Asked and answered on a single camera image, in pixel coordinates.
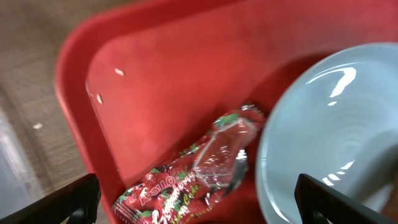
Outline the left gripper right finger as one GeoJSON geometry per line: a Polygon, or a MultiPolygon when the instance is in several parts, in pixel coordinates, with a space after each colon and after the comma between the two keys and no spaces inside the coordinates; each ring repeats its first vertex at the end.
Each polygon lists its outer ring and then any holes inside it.
{"type": "Polygon", "coordinates": [[[308,174],[300,174],[294,192],[303,224],[397,222],[350,199],[308,174]]]}

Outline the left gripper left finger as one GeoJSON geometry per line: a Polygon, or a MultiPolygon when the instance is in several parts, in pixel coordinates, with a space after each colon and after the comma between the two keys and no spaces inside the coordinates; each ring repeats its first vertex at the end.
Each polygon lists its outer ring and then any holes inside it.
{"type": "Polygon", "coordinates": [[[90,173],[2,218],[1,224],[93,224],[100,198],[99,180],[90,173]]]}

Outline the light blue plate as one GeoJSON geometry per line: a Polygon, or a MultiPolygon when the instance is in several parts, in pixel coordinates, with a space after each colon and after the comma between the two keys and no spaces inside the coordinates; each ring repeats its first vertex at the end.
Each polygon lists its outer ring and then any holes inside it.
{"type": "Polygon", "coordinates": [[[300,223],[294,190],[308,174],[380,212],[397,172],[397,45],[359,45],[309,68],[262,132],[256,188],[267,223],[300,223]]]}

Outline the red snack wrapper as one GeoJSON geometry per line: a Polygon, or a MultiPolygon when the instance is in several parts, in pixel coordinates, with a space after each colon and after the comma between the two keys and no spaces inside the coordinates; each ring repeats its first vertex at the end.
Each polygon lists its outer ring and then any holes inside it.
{"type": "Polygon", "coordinates": [[[265,123],[254,105],[220,116],[170,164],[152,168],[113,205],[122,223],[188,223],[234,191],[248,171],[246,148],[265,123]]]}

